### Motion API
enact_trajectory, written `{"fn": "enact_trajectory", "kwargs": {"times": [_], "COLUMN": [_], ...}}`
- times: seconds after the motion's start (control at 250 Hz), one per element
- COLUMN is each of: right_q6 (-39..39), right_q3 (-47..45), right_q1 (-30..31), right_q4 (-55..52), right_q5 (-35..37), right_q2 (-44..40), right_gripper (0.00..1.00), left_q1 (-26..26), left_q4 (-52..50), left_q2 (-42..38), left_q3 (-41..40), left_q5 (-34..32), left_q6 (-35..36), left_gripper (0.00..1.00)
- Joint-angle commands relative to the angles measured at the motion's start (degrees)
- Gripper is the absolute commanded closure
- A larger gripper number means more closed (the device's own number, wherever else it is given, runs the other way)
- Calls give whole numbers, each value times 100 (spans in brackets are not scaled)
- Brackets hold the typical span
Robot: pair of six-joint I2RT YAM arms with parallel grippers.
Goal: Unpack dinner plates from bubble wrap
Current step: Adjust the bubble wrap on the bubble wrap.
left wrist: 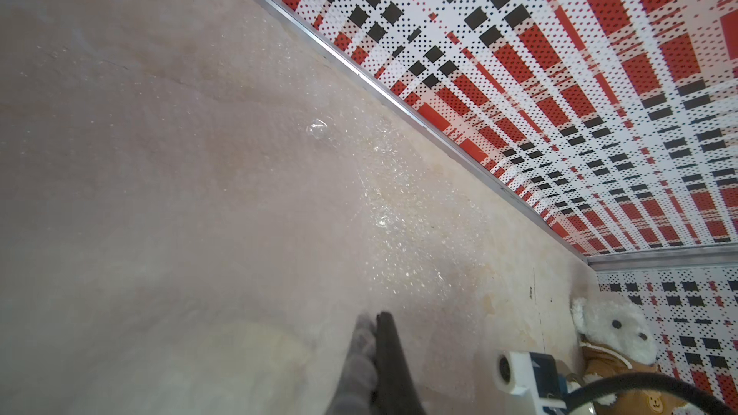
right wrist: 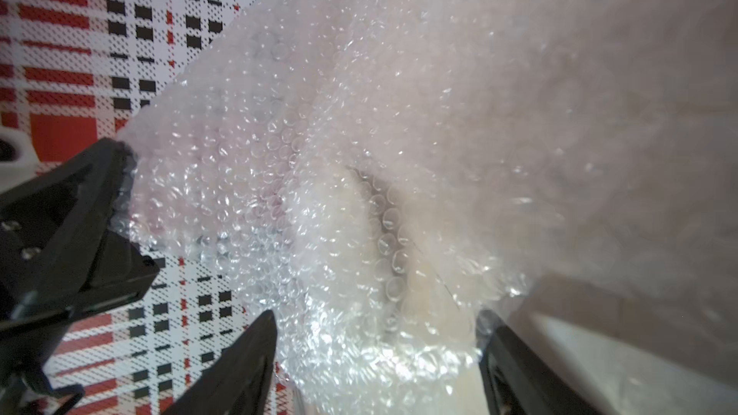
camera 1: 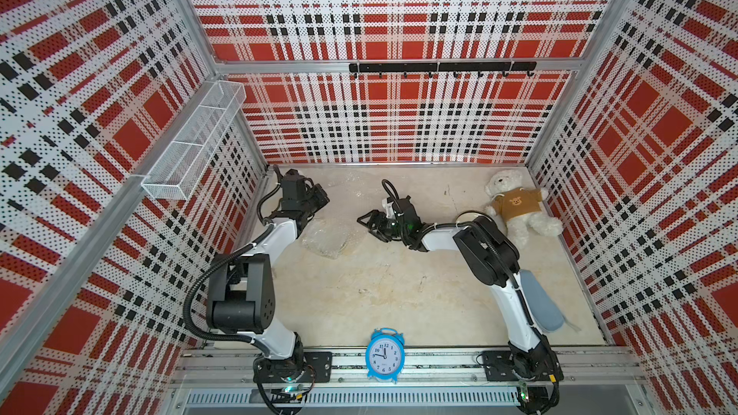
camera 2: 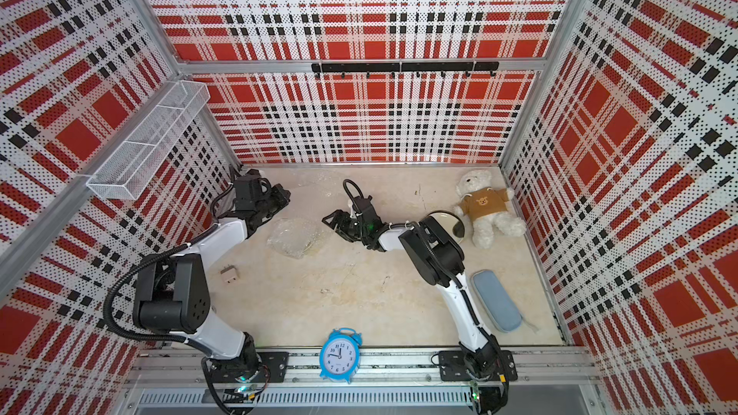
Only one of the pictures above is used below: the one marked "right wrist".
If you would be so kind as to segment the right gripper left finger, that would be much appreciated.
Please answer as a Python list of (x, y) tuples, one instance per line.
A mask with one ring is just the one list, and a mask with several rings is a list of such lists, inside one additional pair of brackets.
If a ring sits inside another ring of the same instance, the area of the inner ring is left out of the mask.
[(276, 318), (267, 310), (165, 413), (263, 415), (276, 345)]

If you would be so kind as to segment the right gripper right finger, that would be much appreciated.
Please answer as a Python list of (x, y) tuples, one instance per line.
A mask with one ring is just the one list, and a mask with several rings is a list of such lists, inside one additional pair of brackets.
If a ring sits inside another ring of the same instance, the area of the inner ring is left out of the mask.
[(596, 414), (492, 310), (478, 314), (480, 375), (491, 414)]

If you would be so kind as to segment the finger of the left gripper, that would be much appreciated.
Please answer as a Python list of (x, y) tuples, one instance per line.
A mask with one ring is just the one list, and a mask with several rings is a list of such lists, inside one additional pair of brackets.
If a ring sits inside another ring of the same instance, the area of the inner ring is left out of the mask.
[(107, 138), (2, 194), (2, 328), (68, 323), (145, 296), (159, 266), (111, 222), (132, 165)]

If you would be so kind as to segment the bubble plate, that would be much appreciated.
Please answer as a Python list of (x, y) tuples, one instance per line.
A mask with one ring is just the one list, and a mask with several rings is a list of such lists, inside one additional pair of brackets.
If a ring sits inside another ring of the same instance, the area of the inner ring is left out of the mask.
[(332, 414), (476, 414), (496, 319), (607, 414), (737, 410), (737, 0), (258, 0), (119, 137), (130, 235)]

